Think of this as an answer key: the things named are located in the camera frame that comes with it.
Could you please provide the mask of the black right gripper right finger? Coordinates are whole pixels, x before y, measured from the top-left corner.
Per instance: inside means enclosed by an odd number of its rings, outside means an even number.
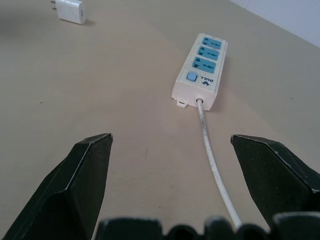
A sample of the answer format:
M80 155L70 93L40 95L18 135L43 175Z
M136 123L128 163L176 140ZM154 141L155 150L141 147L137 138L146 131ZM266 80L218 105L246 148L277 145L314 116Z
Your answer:
M234 134L230 142L250 196L268 226L320 232L320 174L278 141Z

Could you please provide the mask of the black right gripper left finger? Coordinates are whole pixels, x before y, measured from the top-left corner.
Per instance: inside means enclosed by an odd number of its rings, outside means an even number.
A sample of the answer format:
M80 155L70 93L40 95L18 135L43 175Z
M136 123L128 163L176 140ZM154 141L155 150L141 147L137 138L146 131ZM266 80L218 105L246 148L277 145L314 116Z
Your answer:
M41 182L2 240L91 240L105 195L113 136L76 143Z

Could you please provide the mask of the white power strip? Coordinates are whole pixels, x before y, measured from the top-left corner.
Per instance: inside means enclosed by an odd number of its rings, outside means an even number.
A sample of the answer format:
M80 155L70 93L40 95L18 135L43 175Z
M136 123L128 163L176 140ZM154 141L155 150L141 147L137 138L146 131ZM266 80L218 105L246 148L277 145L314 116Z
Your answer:
M228 42L200 33L175 80L171 97L177 106L197 107L209 111L218 95Z

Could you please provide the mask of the white plug adapter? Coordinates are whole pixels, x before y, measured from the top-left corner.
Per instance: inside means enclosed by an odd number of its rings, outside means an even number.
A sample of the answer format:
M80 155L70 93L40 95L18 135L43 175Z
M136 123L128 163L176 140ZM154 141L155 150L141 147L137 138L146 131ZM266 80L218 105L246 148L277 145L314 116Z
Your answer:
M85 3L82 0L51 0L60 20L82 25L86 21Z

